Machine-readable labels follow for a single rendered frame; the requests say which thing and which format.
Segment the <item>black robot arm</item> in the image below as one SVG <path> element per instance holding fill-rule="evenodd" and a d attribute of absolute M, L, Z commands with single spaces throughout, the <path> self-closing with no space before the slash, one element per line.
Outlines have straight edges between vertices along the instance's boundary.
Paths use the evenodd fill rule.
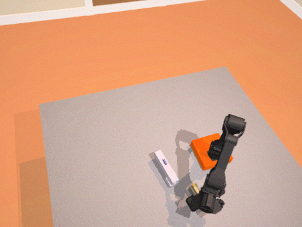
<path fill-rule="evenodd" d="M 228 114 L 223 121 L 222 131 L 219 139 L 211 141 L 207 154 L 211 161 L 216 161 L 213 168 L 206 175 L 199 204 L 199 209 L 206 213 L 216 214 L 220 212 L 225 205 L 221 197 L 226 188 L 225 170 L 228 162 L 237 145 L 239 138 L 245 132 L 247 122 L 244 118 Z M 240 134 L 239 134 L 240 133 Z M 239 134 L 235 136 L 234 134 Z M 218 190 L 221 190 L 218 192 Z"/>

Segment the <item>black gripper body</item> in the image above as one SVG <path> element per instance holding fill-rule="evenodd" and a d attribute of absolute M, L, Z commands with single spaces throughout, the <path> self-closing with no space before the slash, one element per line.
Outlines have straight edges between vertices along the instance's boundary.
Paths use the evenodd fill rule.
<path fill-rule="evenodd" d="M 203 187 L 202 187 L 203 188 Z M 201 201 L 201 196 L 204 192 L 202 192 L 202 188 L 200 188 L 200 191 L 198 192 L 199 195 L 197 197 L 194 197 L 193 195 L 186 198 L 186 203 L 188 205 L 188 207 L 190 208 L 190 210 L 192 212 L 196 211 L 199 209 L 199 204 L 200 204 L 200 201 Z"/>

